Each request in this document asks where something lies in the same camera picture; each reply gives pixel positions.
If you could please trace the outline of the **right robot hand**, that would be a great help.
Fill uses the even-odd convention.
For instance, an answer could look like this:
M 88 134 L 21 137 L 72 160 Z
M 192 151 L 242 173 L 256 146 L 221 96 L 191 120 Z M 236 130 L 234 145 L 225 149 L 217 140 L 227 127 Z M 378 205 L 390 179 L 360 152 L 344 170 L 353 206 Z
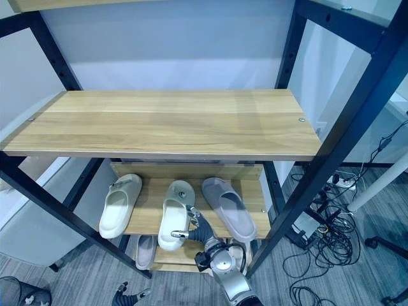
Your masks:
M 216 237 L 211 225 L 204 218 L 203 214 L 194 206 L 186 206 L 187 214 L 191 217 L 191 222 L 196 226 L 194 230 L 172 231 L 171 236 L 184 240 L 194 240 L 201 242 L 205 248 L 219 244 L 220 240 Z

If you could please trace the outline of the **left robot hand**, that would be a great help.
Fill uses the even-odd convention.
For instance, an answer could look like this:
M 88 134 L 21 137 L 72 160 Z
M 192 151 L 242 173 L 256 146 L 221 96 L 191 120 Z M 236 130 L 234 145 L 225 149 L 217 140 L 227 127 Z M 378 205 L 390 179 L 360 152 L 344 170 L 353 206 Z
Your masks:
M 127 286 L 128 282 L 123 282 L 117 288 L 112 299 L 112 306 L 134 306 L 137 302 L 146 298 L 152 292 L 150 288 L 146 288 L 137 294 L 125 295 L 124 292 L 127 290 Z

